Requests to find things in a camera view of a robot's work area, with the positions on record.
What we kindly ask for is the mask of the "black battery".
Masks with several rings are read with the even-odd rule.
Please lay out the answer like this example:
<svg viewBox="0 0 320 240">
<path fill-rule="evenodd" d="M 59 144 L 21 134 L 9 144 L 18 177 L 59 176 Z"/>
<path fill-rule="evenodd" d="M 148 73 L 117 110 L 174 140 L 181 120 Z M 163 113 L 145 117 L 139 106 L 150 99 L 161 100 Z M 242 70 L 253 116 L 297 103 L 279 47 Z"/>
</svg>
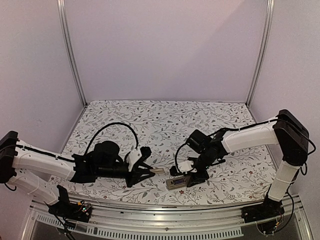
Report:
<svg viewBox="0 0 320 240">
<path fill-rule="evenodd" d="M 185 182 L 184 181 L 182 181 L 182 180 L 173 180 L 172 181 L 172 185 L 173 186 L 181 186 L 181 185 L 183 185 Z"/>
</svg>

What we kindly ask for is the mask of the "white remote control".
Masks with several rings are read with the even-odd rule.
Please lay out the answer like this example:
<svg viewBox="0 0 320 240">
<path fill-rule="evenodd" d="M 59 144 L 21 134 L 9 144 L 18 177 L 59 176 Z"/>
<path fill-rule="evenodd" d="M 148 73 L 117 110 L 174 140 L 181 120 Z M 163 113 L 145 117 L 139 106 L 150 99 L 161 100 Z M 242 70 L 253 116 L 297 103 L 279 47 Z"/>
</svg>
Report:
<svg viewBox="0 0 320 240">
<path fill-rule="evenodd" d="M 186 187 L 188 185 L 189 178 L 185 176 L 170 178 L 166 180 L 166 187 L 168 190 L 175 190 Z"/>
</svg>

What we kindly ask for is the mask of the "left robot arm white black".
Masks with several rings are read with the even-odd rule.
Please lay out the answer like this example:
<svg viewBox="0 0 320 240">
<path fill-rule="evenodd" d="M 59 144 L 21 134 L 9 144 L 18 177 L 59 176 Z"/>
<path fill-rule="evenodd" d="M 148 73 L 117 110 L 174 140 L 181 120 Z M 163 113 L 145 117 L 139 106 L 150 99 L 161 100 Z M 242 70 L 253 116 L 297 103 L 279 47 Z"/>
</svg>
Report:
<svg viewBox="0 0 320 240">
<path fill-rule="evenodd" d="M 97 143 L 93 150 L 83 155 L 59 154 L 30 145 L 9 131 L 0 140 L 0 182 L 18 187 L 35 196 L 63 216 L 74 213 L 67 190 L 51 185 L 34 172 L 42 172 L 71 183 L 94 183 L 98 178 L 124 179 L 132 186 L 152 178 L 152 167 L 145 164 L 151 156 L 147 146 L 134 148 L 125 158 L 120 157 L 120 147 L 113 141 Z"/>
</svg>

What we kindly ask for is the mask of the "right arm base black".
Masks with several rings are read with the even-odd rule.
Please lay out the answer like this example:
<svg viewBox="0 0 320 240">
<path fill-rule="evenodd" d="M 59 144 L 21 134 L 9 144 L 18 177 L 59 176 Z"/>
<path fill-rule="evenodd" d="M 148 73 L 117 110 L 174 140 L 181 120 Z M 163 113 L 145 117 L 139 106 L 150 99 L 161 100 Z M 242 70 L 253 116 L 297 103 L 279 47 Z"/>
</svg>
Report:
<svg viewBox="0 0 320 240">
<path fill-rule="evenodd" d="M 266 196 L 262 203 L 245 206 L 241 209 L 241 218 L 245 223 L 274 218 L 285 213 L 282 201 L 275 201 Z"/>
</svg>

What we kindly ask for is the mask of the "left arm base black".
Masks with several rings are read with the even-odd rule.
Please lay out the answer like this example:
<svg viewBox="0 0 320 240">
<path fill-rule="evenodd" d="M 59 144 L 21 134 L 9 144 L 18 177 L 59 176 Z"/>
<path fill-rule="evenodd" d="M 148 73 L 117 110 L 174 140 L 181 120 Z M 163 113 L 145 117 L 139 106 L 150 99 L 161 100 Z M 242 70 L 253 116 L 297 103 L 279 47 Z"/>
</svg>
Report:
<svg viewBox="0 0 320 240">
<path fill-rule="evenodd" d="M 58 202 L 49 205 L 49 213 L 67 220 L 88 223 L 92 215 L 92 205 L 81 200 L 77 203 L 70 202 L 68 191 L 61 185 L 57 185 Z"/>
</svg>

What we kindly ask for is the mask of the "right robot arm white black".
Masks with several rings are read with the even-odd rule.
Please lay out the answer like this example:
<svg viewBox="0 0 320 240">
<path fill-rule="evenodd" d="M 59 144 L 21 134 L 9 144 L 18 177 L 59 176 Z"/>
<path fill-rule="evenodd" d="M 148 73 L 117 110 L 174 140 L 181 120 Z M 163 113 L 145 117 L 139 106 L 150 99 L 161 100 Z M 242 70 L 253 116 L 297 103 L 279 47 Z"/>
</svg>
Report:
<svg viewBox="0 0 320 240">
<path fill-rule="evenodd" d="M 258 208 L 262 218 L 269 218 L 278 210 L 277 202 L 283 199 L 300 167 L 314 153 L 309 147 L 315 146 L 308 130 L 286 109 L 264 122 L 241 128 L 221 128 L 210 135 L 196 129 L 185 143 L 199 156 L 179 165 L 178 169 L 184 174 L 206 173 L 206 168 L 214 161 L 242 149 L 279 145 L 282 162 L 267 192 L 268 200 Z"/>
</svg>

